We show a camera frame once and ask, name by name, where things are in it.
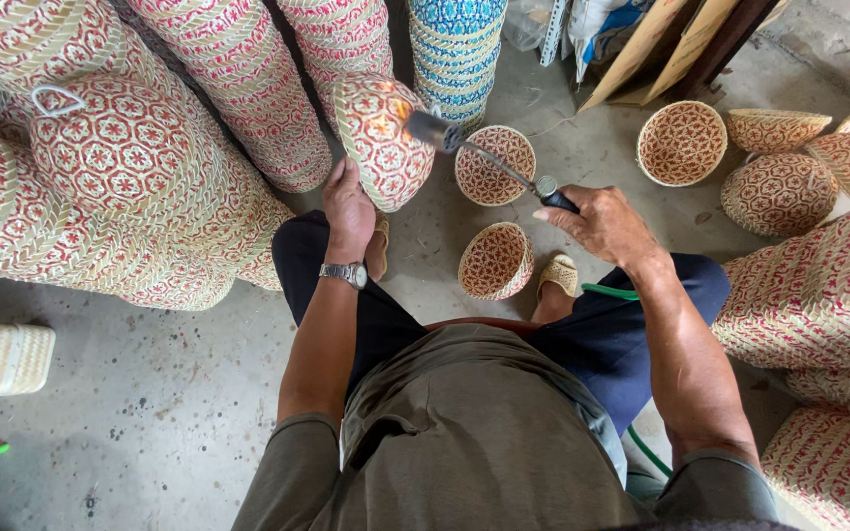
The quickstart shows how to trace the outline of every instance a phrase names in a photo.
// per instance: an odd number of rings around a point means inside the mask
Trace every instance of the man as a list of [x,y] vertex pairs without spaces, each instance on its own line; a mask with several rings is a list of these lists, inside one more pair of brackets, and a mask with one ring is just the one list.
[[[600,284],[640,300],[573,299],[549,282],[535,314],[547,324],[526,341],[474,323],[429,332],[375,283],[357,289],[357,264],[378,255],[367,252],[375,213],[356,163],[337,164],[326,216],[275,235],[301,328],[235,530],[775,520],[737,382],[708,328],[729,291],[724,272],[668,254],[615,188],[562,192],[579,215],[534,216],[617,266]],[[676,468],[653,512],[623,489],[619,441],[652,393]]]

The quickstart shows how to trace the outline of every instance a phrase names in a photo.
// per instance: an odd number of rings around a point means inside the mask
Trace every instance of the sandal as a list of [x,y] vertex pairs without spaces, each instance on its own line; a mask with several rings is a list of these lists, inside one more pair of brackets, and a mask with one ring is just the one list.
[[373,233],[382,233],[385,238],[383,246],[383,274],[388,269],[388,262],[385,260],[385,249],[389,247],[389,216],[384,211],[376,209],[376,225],[373,226]]
[[540,284],[537,287],[537,302],[540,301],[540,290],[543,283],[557,283],[569,296],[576,296],[576,283],[579,282],[579,273],[573,259],[565,254],[557,254],[552,257],[549,264],[540,273]]

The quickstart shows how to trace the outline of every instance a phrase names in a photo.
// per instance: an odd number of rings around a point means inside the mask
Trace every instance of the navy blue shorts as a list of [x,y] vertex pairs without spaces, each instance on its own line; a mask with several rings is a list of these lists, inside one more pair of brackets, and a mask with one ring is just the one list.
[[[274,236],[277,275],[298,326],[316,289],[329,238],[330,225],[322,211],[288,220]],[[703,320],[711,324],[730,293],[724,270],[714,259],[697,254],[672,253],[671,257],[681,284]],[[633,289],[617,267],[599,284]],[[372,368],[428,333],[372,281],[360,292],[356,327],[356,356],[347,396]],[[572,315],[543,325],[528,342],[588,387],[612,417],[619,435],[651,399],[645,315],[637,300],[584,292],[573,303]]]

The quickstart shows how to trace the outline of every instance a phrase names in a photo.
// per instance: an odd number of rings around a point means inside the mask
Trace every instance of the hand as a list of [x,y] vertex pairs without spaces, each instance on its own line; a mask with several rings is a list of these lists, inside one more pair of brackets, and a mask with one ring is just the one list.
[[362,262],[372,238],[376,211],[360,186],[359,164],[344,157],[334,167],[323,189],[323,209],[330,223],[328,263]]
[[579,207],[579,213],[544,207],[534,217],[560,227],[585,250],[626,272],[659,258],[669,260],[668,252],[615,186],[596,189],[570,184],[559,191]]

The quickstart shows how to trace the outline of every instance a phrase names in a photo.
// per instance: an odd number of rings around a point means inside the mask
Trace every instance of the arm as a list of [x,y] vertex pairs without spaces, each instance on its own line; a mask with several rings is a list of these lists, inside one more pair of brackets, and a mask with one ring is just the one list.
[[668,252],[617,188],[565,186],[561,191],[579,207],[578,215],[548,207],[534,217],[620,267],[635,285],[645,312],[652,393],[674,464],[687,452],[721,448],[758,467],[733,369],[678,280]]
[[[325,262],[361,262],[376,213],[360,187],[356,163],[345,158],[337,164],[324,188],[323,204],[330,223]],[[317,282],[280,381],[278,424],[290,416],[316,412],[339,425],[356,352],[358,295],[340,279]]]

